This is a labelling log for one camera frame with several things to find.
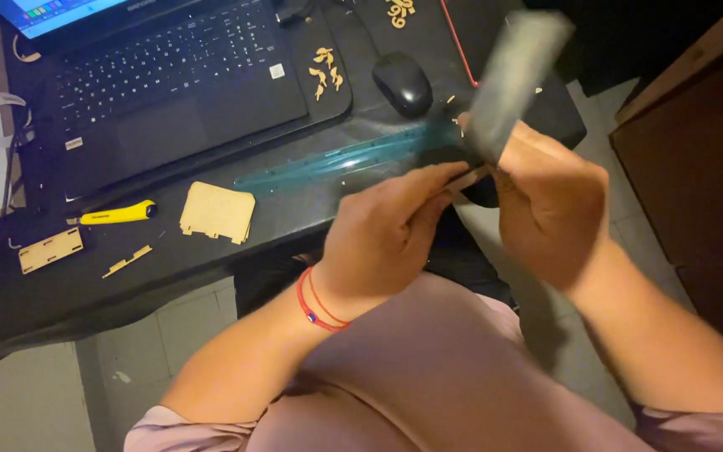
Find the left hand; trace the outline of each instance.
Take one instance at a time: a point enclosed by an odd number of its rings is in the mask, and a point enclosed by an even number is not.
[[[320,299],[337,318],[353,320],[415,281],[453,198],[443,187],[466,170],[466,162],[413,169],[342,199],[313,271]]]

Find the yellow box cutter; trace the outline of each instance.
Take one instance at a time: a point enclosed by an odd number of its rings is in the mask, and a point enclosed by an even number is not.
[[[155,202],[146,200],[128,208],[95,211],[79,218],[69,218],[69,224],[109,224],[126,223],[127,221],[148,220],[158,212]]]

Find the black mouse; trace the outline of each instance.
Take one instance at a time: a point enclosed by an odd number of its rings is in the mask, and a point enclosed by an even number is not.
[[[405,53],[394,51],[382,56],[373,67],[373,81],[401,116],[423,116],[434,96],[423,69]]]

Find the laptop keyboard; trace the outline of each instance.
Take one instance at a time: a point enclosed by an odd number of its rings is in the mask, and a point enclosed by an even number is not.
[[[266,71],[275,50],[261,2],[252,0],[86,61],[67,60],[57,76],[64,129],[71,137],[80,127],[192,87],[236,82],[256,66]]]

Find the printed label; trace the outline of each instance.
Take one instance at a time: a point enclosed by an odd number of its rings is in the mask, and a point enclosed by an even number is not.
[[[73,139],[71,141],[66,141],[66,150],[71,150],[76,147],[83,146],[83,138],[79,137],[78,139]]]
[[[284,75],[284,66],[280,63],[276,64],[275,66],[272,66],[269,68],[269,75],[272,76],[272,79],[279,79],[280,77],[283,77]]]

